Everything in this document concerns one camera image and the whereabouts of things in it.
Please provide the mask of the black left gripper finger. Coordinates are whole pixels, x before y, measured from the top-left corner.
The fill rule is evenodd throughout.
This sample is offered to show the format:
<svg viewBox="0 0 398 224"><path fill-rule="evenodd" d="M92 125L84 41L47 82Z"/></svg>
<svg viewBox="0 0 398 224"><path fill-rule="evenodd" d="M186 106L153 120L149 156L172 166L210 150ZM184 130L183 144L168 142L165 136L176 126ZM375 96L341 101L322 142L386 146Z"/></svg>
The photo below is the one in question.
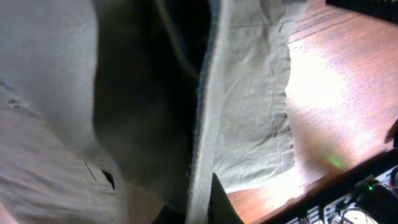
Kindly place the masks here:
<svg viewBox="0 0 398 224"><path fill-rule="evenodd" d="M215 173L211 183L211 195L208 208L209 224L243 224L233 208L224 188Z"/></svg>

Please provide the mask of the khaki green shorts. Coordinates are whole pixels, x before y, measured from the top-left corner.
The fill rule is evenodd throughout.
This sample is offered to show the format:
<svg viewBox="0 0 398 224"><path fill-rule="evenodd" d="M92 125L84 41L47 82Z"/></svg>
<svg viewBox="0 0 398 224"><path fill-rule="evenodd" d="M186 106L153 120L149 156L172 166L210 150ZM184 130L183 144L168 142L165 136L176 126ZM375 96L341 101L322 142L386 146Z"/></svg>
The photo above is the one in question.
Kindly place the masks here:
<svg viewBox="0 0 398 224"><path fill-rule="evenodd" d="M1 203L18 223L208 223L294 166L306 2L1 2Z"/></svg>

